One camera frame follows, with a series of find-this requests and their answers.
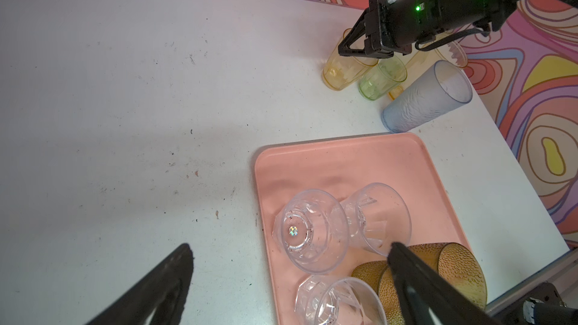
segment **pink plastic tray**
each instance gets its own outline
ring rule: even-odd
[[[278,249],[271,233],[275,215],[300,191],[318,188],[339,201],[372,182],[393,187],[412,217],[410,244],[458,242],[469,248],[442,182],[415,134],[386,134],[265,149],[255,163],[265,245],[279,325],[298,325],[297,287],[307,274]],[[385,257],[349,248],[331,274],[350,276],[359,264]]]

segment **blue frosted cup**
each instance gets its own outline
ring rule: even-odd
[[[469,103],[472,83],[464,72],[438,60],[381,113],[381,122],[393,133],[407,132]]]

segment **table surface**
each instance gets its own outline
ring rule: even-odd
[[[183,242],[183,324],[274,323],[253,162],[267,145],[383,132],[384,101],[320,78],[360,13],[0,0],[0,323],[84,323]],[[414,132],[488,300],[567,250],[477,95]]]

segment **cup base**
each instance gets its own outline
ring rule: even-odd
[[[359,89],[359,93],[361,94],[361,96],[365,99],[367,99],[368,101],[375,101],[375,99],[377,98],[369,98],[365,95],[365,93],[361,90],[361,83],[357,86],[357,89]]]
[[[325,77],[325,73],[323,73],[323,72],[322,72],[322,79],[323,79],[323,83],[325,83],[327,88],[329,88],[330,90],[339,91],[339,90],[343,89],[343,88],[337,89],[337,88],[333,87],[331,84],[329,84],[329,81],[327,80],[327,78]]]
[[[302,211],[288,212],[281,230],[285,232],[287,249],[291,252],[300,251],[311,242],[313,226]]]

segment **psychedelic wallpaper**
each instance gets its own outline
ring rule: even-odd
[[[578,246],[578,9],[522,0],[500,31],[460,44],[488,112],[568,245]]]

